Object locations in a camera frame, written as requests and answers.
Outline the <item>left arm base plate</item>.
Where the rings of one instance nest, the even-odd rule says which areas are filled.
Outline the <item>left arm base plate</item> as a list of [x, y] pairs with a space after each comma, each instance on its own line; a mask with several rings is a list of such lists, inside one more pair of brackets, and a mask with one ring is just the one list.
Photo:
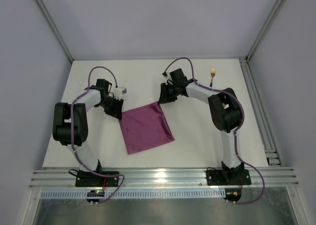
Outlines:
[[117, 188], [119, 185], [119, 172], [118, 171], [102, 171], [106, 177], [97, 176], [91, 172], [71, 169], [69, 173], [76, 177], [75, 187], [112, 187]]

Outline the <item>purple satin napkin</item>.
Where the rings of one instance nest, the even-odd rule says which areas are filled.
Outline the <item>purple satin napkin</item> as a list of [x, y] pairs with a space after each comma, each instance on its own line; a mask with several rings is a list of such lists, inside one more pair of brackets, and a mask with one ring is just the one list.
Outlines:
[[158, 102], [123, 112], [119, 124], [129, 155], [174, 141]]

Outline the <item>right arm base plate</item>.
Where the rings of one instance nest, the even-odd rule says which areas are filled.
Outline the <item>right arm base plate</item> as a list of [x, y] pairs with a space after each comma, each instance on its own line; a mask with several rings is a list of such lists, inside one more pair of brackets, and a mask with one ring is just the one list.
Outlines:
[[238, 186], [251, 185], [251, 177], [248, 170], [244, 170], [241, 174], [226, 179], [221, 169], [208, 167], [205, 171], [206, 182], [208, 186]]

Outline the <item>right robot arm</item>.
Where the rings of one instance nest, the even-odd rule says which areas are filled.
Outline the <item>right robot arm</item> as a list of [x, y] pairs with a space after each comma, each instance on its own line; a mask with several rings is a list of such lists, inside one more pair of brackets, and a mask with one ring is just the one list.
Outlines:
[[160, 85], [158, 103], [166, 104], [177, 100], [178, 96], [198, 99], [208, 104], [211, 119], [221, 133], [223, 160], [221, 169], [207, 168], [206, 181], [209, 186], [237, 185], [246, 175], [244, 162], [238, 155], [239, 132], [243, 115], [231, 88], [223, 91], [202, 86], [193, 80], [183, 83], [167, 81]]

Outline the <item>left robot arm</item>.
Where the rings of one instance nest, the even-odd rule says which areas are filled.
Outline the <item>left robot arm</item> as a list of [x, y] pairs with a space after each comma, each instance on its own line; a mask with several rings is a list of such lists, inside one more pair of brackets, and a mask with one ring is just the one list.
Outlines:
[[89, 172], [95, 176], [103, 174], [101, 163], [87, 142], [87, 112], [92, 108], [102, 108], [106, 115], [121, 120], [124, 94], [125, 87], [112, 88], [107, 80], [97, 79], [95, 85], [87, 87], [72, 103], [56, 103], [53, 139], [71, 151], [79, 163], [80, 172]]

